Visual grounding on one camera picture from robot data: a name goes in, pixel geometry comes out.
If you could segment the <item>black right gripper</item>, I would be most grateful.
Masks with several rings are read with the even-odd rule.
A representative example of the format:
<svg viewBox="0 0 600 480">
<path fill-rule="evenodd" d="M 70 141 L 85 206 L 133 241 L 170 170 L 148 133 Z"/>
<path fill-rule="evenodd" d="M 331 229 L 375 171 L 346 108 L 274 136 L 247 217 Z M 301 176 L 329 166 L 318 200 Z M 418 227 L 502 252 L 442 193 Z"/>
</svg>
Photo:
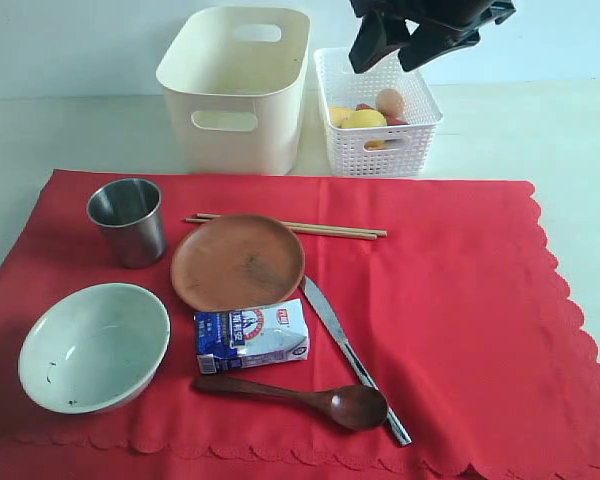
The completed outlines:
<svg viewBox="0 0 600 480">
<path fill-rule="evenodd" d="M 351 0 L 350 4 L 355 15 L 363 17 L 349 52 L 355 73 L 367 72 L 399 49 L 402 70 L 414 71 L 445 54 L 477 45 L 481 37 L 476 28 L 489 22 L 501 24 L 516 12 L 512 1 Z M 410 34 L 406 20 L 421 25 Z"/>
</svg>

